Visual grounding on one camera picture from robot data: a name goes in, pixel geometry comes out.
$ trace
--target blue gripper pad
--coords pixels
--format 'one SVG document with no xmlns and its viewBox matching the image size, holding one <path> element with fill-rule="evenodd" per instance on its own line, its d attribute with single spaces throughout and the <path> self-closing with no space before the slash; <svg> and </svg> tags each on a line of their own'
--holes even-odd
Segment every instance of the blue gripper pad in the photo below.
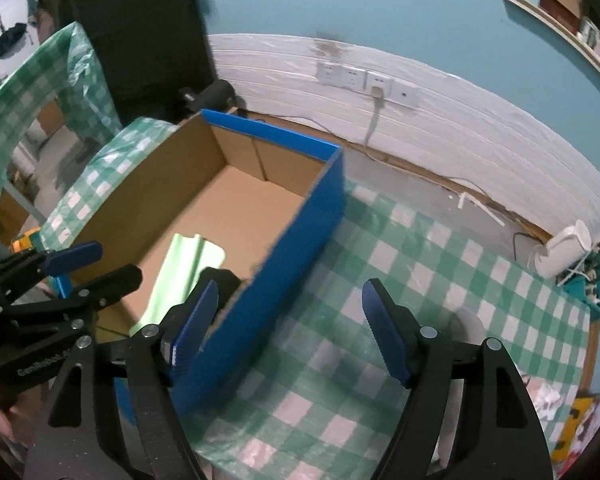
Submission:
<svg viewBox="0 0 600 480">
<path fill-rule="evenodd" d="M 407 347 L 370 280 L 362 286 L 362 310 L 389 375 L 400 381 L 400 384 L 405 384 L 411 377 L 406 363 Z"/>
<path fill-rule="evenodd" d="M 47 276 L 57 278 L 94 264 L 101 259 L 102 246 L 98 242 L 86 242 L 49 254 L 41 268 Z"/>
<path fill-rule="evenodd" d="M 165 361 L 171 364 L 170 377 L 173 383 L 188 373 L 193 359 L 200 351 L 206 331 L 218 309 L 218 284 L 210 280 L 195 305 L 187 304 L 187 301 L 189 298 L 184 307 L 190 308 L 191 314 L 173 343 L 162 347 Z"/>
</svg>

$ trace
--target floor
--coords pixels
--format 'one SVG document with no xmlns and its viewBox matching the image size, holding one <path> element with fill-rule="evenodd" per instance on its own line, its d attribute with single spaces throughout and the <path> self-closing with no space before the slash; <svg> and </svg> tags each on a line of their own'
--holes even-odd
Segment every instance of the floor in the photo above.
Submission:
<svg viewBox="0 0 600 480">
<path fill-rule="evenodd" d="M 417 176 L 392 170 L 355 150 L 345 152 L 346 177 L 375 192 L 439 221 L 453 231 L 473 239 L 483 247 L 504 256 L 513 257 L 512 238 L 520 227 L 506 218 L 501 227 L 473 203 L 466 201 L 458 209 L 459 197 Z M 524 267 L 537 243 L 529 238 L 516 237 L 518 262 Z"/>
</svg>

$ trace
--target green plaid plastic sheet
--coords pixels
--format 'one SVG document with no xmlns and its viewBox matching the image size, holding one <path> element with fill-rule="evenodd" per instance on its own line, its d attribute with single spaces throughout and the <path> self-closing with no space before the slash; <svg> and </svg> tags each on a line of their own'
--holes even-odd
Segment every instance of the green plaid plastic sheet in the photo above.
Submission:
<svg viewBox="0 0 600 480">
<path fill-rule="evenodd" d="M 53 99 L 81 139 L 105 144 L 122 129 L 100 62 L 77 23 L 48 38 L 0 86 L 0 192 L 13 150 Z"/>
<path fill-rule="evenodd" d="M 518 367 L 576 394 L 589 312 L 420 213 L 352 183 L 345 217 L 288 310 L 222 392 L 184 418 L 193 449 L 243 479 L 368 479 L 407 393 L 389 377 L 365 321 L 361 288 L 378 277 L 421 324 L 442 332 L 461 306 L 477 313 Z"/>
<path fill-rule="evenodd" d="M 156 119 L 136 119 L 102 148 L 40 229 L 47 249 L 71 246 L 80 231 L 116 187 L 178 129 Z"/>
</svg>

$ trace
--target blue clamp handle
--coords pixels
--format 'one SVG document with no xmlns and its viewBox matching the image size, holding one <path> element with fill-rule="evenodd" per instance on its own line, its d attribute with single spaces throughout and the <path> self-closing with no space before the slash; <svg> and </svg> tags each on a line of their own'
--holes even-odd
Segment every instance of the blue clamp handle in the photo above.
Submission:
<svg viewBox="0 0 600 480">
<path fill-rule="evenodd" d="M 183 303 L 184 309 L 189 310 L 190 314 L 170 348 L 163 340 L 162 355 L 171 365 L 170 377 L 174 382 L 188 373 L 193 359 L 200 352 L 206 332 L 218 310 L 218 284 L 210 280 L 197 303 L 191 304 L 192 301 L 195 301 L 194 294 L 190 294 Z"/>
<path fill-rule="evenodd" d="M 394 303 L 377 278 L 362 286 L 362 310 L 389 375 L 406 384 L 414 373 L 411 360 L 416 353 L 419 323 L 408 308 Z"/>
<path fill-rule="evenodd" d="M 101 259 L 102 246 L 98 242 L 85 242 L 49 254 L 40 268 L 47 276 L 57 278 L 94 264 Z"/>
</svg>

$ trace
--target human hand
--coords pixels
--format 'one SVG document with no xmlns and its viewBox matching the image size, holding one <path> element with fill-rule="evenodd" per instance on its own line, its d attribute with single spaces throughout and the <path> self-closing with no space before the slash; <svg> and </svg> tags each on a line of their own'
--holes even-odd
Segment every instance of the human hand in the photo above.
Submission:
<svg viewBox="0 0 600 480">
<path fill-rule="evenodd" d="M 0 437 L 30 447 L 42 410 L 42 388 L 36 386 L 18 396 L 6 412 L 0 409 Z"/>
</svg>

